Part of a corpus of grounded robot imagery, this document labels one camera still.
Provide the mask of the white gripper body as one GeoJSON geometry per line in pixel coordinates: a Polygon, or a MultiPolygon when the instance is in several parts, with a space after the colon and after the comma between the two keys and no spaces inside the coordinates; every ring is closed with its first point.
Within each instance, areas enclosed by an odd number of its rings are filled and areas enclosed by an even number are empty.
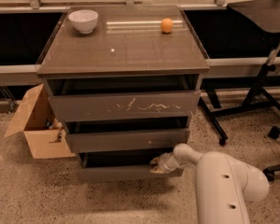
{"type": "Polygon", "coordinates": [[[181,165],[173,153],[164,153],[159,156],[158,166],[164,173],[171,173],[181,165]]]}

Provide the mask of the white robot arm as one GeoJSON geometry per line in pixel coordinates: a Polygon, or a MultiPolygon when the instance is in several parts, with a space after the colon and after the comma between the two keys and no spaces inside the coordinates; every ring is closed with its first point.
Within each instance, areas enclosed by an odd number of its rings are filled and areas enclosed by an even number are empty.
{"type": "Polygon", "coordinates": [[[269,193],[269,181],[258,168],[225,153],[200,153],[178,144],[151,160],[153,174],[168,174],[195,166],[195,195],[199,224],[250,224],[246,205],[269,193]]]}

